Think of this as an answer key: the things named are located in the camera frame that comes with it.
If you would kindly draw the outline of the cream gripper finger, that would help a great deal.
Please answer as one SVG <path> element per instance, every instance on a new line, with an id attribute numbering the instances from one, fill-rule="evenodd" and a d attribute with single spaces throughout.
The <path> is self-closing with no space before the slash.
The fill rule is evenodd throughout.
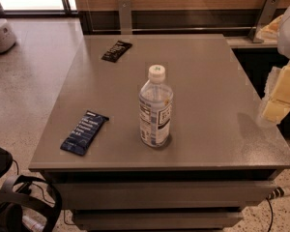
<path id="1" fill-rule="evenodd" d="M 279 124 L 290 112 L 290 63 L 272 67 L 265 86 L 262 117 Z"/>

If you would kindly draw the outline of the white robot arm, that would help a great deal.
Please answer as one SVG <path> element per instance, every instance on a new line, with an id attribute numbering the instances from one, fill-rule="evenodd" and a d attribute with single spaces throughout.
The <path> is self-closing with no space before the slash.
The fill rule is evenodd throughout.
<path id="1" fill-rule="evenodd" d="M 282 67 L 272 67 L 260 105 L 261 117 L 278 125 L 290 112 L 290 6 L 277 25 L 277 51 L 289 59 Z"/>

